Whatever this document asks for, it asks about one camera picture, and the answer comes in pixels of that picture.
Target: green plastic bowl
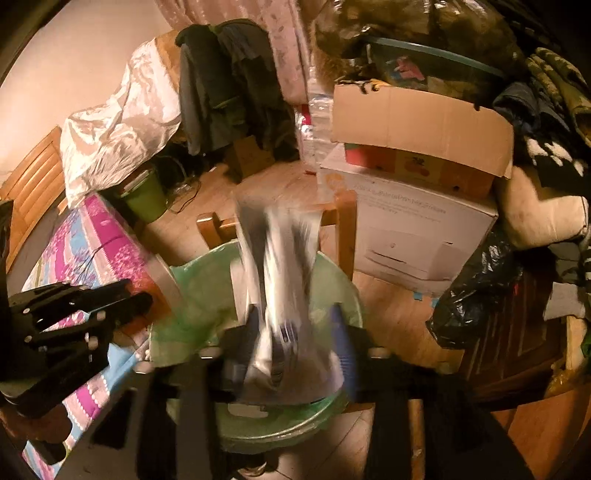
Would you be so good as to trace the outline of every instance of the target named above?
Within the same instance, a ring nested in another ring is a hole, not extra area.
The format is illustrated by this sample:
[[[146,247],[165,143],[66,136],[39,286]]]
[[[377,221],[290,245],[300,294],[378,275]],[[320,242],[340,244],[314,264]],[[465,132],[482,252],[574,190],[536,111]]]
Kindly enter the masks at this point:
[[[217,335],[238,324],[230,279],[230,263],[239,258],[237,241],[217,247],[182,267],[172,267],[184,305],[175,314],[152,327],[150,355],[158,367],[186,361],[206,345],[215,345]],[[316,338],[330,344],[329,307],[342,304],[351,325],[363,326],[363,313],[355,286],[328,257],[318,253],[310,287],[310,314]],[[176,416],[175,401],[169,412]],[[344,393],[313,404],[267,407],[266,418],[254,419],[230,414],[227,404],[218,404],[217,424],[222,447],[230,452],[260,453],[294,445],[326,426],[327,421],[346,407]]]

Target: wooden headboard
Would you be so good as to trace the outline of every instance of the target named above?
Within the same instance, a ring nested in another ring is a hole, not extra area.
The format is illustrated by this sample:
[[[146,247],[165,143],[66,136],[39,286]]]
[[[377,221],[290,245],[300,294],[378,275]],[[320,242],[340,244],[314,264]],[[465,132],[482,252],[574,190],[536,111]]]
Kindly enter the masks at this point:
[[[28,153],[0,188],[0,199],[14,200],[7,270],[35,225],[66,188],[60,137],[61,128],[55,127]]]

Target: white plastic sheet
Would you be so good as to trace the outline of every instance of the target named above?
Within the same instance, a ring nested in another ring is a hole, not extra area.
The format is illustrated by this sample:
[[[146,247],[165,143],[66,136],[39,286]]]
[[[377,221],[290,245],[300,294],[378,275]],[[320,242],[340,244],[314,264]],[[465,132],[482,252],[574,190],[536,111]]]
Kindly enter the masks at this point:
[[[158,153],[176,132],[180,113],[155,40],[140,45],[106,103],[64,123],[60,149],[70,208],[88,193],[117,185]]]

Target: camouflage fabric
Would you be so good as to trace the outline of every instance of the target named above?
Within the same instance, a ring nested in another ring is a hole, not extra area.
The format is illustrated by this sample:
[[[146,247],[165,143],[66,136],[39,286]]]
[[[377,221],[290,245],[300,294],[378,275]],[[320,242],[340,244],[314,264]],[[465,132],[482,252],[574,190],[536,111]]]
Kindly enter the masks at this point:
[[[532,55],[531,57],[525,60],[525,64],[529,68],[534,78],[544,86],[546,93],[550,97],[550,100],[552,100],[552,104],[554,105],[556,112],[563,113],[564,106],[562,95],[560,94],[560,91],[558,91],[558,89],[556,88],[556,85],[552,82],[552,80],[550,80],[550,77],[548,77],[548,75],[544,73],[544,70],[540,66],[541,64],[543,64],[542,59],[539,58],[537,55]]]
[[[536,48],[527,59],[532,75],[544,86],[556,106],[565,108],[587,146],[591,147],[591,101],[589,88],[579,70],[547,48]]]

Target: metal screw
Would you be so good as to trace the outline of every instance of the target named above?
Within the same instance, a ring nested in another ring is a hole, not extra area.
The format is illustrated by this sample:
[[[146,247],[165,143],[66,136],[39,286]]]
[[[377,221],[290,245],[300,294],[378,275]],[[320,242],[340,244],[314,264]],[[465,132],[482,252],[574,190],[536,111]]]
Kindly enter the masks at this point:
[[[390,358],[390,351],[383,346],[375,346],[368,349],[368,355],[370,358]]]
[[[199,350],[199,355],[203,359],[214,359],[222,355],[222,349],[218,346],[207,346]]]
[[[96,350],[99,347],[99,339],[97,337],[90,337],[87,341],[88,350]]]
[[[154,370],[152,362],[138,362],[134,365],[134,372],[137,374],[149,374],[152,370]]]

